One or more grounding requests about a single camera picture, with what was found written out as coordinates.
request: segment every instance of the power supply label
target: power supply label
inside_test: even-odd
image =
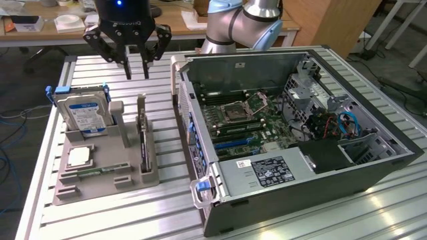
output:
[[[258,183],[264,188],[294,180],[281,156],[253,161],[250,164]]]

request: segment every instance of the white box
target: white box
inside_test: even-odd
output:
[[[58,21],[54,19],[54,26],[56,26],[56,31],[58,34],[82,31],[86,28],[81,19],[76,23],[73,23],[72,25],[60,24]]]
[[[93,25],[98,24],[100,16],[97,14],[86,15],[84,19],[84,25],[86,28],[92,27]]]
[[[357,42],[353,46],[353,48],[350,49],[350,54],[360,54],[362,52],[362,48],[365,45],[368,45],[368,42],[370,40],[370,35],[366,34],[364,31],[360,33]]]
[[[10,16],[16,31],[40,32],[45,21],[41,16]]]

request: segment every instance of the wooden cabinet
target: wooden cabinet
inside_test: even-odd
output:
[[[300,30],[293,46],[329,45],[345,58],[381,0],[282,0]]]

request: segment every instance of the blue hard drive label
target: blue hard drive label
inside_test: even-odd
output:
[[[96,102],[69,105],[70,116],[80,131],[94,134],[105,130],[102,116],[98,114],[100,106]]]
[[[281,156],[253,161],[250,164],[258,183],[264,188],[294,180]]]

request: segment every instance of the motherboard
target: motherboard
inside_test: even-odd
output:
[[[202,95],[201,113],[220,161],[286,149],[297,142],[266,92]]]

